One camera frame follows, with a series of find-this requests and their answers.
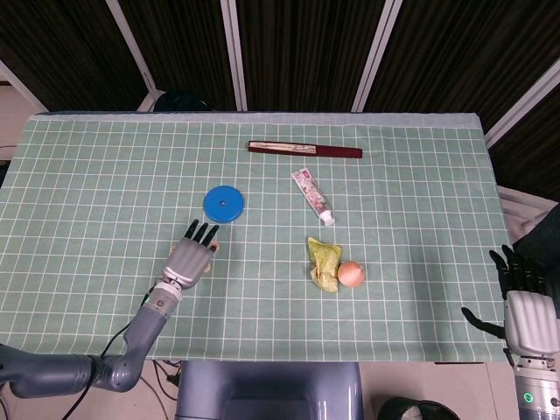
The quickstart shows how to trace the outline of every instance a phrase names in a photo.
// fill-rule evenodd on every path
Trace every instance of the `blue lid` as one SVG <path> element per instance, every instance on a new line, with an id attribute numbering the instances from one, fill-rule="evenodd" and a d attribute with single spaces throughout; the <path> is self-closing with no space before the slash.
<path id="1" fill-rule="evenodd" d="M 208 219 L 228 223 L 243 213 L 243 196 L 232 186 L 216 186 L 206 194 L 202 208 Z"/>

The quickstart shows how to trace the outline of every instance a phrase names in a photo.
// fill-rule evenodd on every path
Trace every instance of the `cable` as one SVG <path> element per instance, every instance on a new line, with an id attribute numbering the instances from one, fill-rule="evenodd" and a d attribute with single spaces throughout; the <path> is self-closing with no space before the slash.
<path id="1" fill-rule="evenodd" d="M 97 370 L 96 367 L 95 367 L 95 359 L 91 356 L 88 356 L 88 357 L 91 359 L 91 374 L 89 376 L 89 379 L 87 380 L 87 385 L 84 388 L 83 392 L 81 393 L 80 397 L 73 404 L 73 406 L 70 407 L 70 409 L 66 412 L 64 417 L 62 417 L 62 420 L 67 420 L 72 415 L 72 413 L 74 413 L 74 411 L 80 405 L 81 401 L 85 398 L 85 396 L 88 393 L 91 386 L 94 384 L 94 378 L 95 378 L 96 370 Z"/>
<path id="2" fill-rule="evenodd" d="M 161 361 L 165 363 L 167 366 L 171 366 L 174 368 L 178 368 L 179 366 L 181 366 L 180 361 L 171 361 L 171 360 L 161 360 Z"/>
<path id="3" fill-rule="evenodd" d="M 167 416 L 167 411 L 165 410 L 164 402 L 161 401 L 161 398 L 159 397 L 158 392 L 157 392 L 157 391 L 154 389 L 154 387 L 152 387 L 152 386 L 150 385 L 150 383 L 149 383 L 148 381 L 146 381 L 142 376 L 140 376 L 140 381 L 142 381 L 143 383 L 145 383 L 146 386 L 147 386 L 149 389 L 151 389 L 151 392 L 154 393 L 154 395 L 155 395 L 156 398 L 157 398 L 157 401 L 159 402 L 159 406 L 161 407 L 161 410 L 164 411 L 165 419 L 166 419 L 166 420 L 169 420 L 169 417 Z"/>
<path id="4" fill-rule="evenodd" d="M 159 384 L 159 387 L 161 388 L 161 392 L 164 393 L 164 395 L 169 398 L 170 400 L 173 401 L 177 401 L 177 398 L 173 398 L 171 395 L 167 394 L 167 391 L 165 391 L 164 386 L 161 384 L 161 381 L 159 380 L 159 372 L 158 372 L 158 368 L 160 368 L 161 370 L 164 371 L 165 376 L 169 376 L 169 374 L 165 371 L 165 369 L 163 368 L 163 366 L 161 366 L 159 363 L 157 363 L 155 360 L 152 360 L 152 363 L 154 364 L 154 370 L 156 371 L 156 378 L 157 378 L 157 383 Z"/>
<path id="5" fill-rule="evenodd" d="M 142 299 L 142 303 L 140 304 L 140 307 L 144 306 L 144 304 L 148 301 L 148 298 L 150 297 L 150 294 L 153 292 L 154 287 L 156 287 L 156 280 L 154 279 L 154 284 L 148 289 L 148 291 L 143 295 L 143 299 Z M 113 337 L 111 337 L 111 339 L 108 341 L 107 345 L 105 346 L 105 348 L 103 349 L 103 351 L 100 354 L 100 358 L 103 359 L 105 357 L 105 354 L 107 354 L 107 351 L 109 350 L 109 348 L 111 347 L 111 345 L 113 344 L 113 342 L 116 340 L 116 338 L 121 335 L 122 333 L 124 333 L 126 331 L 126 329 L 130 326 L 130 323 L 132 321 L 130 321 L 127 325 L 125 325 L 123 328 L 121 328 L 115 335 L 113 335 Z M 66 414 L 64 415 L 64 417 L 62 417 L 62 420 L 67 420 L 72 413 L 74 413 L 74 411 L 78 408 L 78 406 L 80 405 L 80 403 L 82 402 L 82 400 L 85 398 L 86 394 L 88 393 L 89 389 L 91 388 L 91 386 L 94 384 L 94 380 L 95 380 L 95 375 L 96 375 L 96 368 L 95 368 L 95 359 L 91 356 L 88 356 L 91 361 L 92 361 L 92 367 L 91 367 L 91 375 L 89 376 L 89 380 L 87 381 L 87 385 L 84 388 L 83 392 L 81 393 L 81 395 L 78 397 L 78 399 L 76 400 L 76 402 L 73 404 L 72 407 L 70 407 L 70 409 L 66 412 Z"/>

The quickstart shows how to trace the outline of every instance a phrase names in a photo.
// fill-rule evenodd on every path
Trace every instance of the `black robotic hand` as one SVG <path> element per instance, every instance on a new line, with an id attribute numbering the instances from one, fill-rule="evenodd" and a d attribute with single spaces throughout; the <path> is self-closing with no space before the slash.
<path id="1" fill-rule="evenodd" d="M 501 249 L 507 262 L 495 251 L 490 251 L 490 257 L 498 270 L 498 281 L 504 300 L 508 298 L 509 291 L 528 291 L 546 296 L 543 275 L 536 262 L 515 253 L 506 245 L 502 245 Z M 461 311 L 472 326 L 499 339 L 506 339 L 506 331 L 503 326 L 482 321 L 468 308 L 462 307 Z"/>

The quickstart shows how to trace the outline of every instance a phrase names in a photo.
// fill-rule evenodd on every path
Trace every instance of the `robotic hand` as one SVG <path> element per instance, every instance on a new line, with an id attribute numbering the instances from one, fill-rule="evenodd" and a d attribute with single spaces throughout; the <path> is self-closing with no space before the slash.
<path id="1" fill-rule="evenodd" d="M 105 355 L 112 340 L 100 356 L 33 354 L 0 344 L 0 384 L 9 382 L 12 393 L 20 398 L 63 396 L 83 389 L 85 394 L 92 386 L 117 392 L 132 389 L 140 379 L 146 355 L 179 304 L 181 291 L 200 280 L 214 256 L 216 248 L 208 246 L 218 226 L 212 227 L 203 239 L 208 224 L 204 223 L 195 234 L 198 223 L 195 220 L 191 224 L 171 252 L 163 281 L 146 295 L 135 317 L 123 328 L 125 354 Z"/>
<path id="2" fill-rule="evenodd" d="M 490 256 L 504 298 L 504 326 L 483 322 L 465 307 L 461 311 L 470 324 L 506 341 L 504 352 L 514 368 L 520 419 L 558 420 L 560 394 L 554 355 L 560 351 L 560 340 L 554 303 L 536 263 L 505 245 L 502 250 L 507 263 L 494 251 Z M 517 365 L 512 353 L 520 356 Z"/>

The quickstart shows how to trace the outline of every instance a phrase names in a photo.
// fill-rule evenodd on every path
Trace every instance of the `table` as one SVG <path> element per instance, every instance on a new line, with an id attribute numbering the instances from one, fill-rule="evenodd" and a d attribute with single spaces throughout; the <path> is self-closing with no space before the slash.
<path id="1" fill-rule="evenodd" d="M 363 159 L 248 153 L 249 140 L 361 147 Z M 323 227 L 290 174 L 332 204 Z M 214 186 L 244 195 L 210 273 L 150 356 L 259 361 L 490 361 L 503 319 L 489 249 L 508 243 L 476 115 L 92 114 L 30 119 L 0 190 L 0 342 L 98 354 L 136 313 Z M 367 282 L 311 280 L 306 239 Z M 113 350 L 123 350 L 117 341 Z"/>

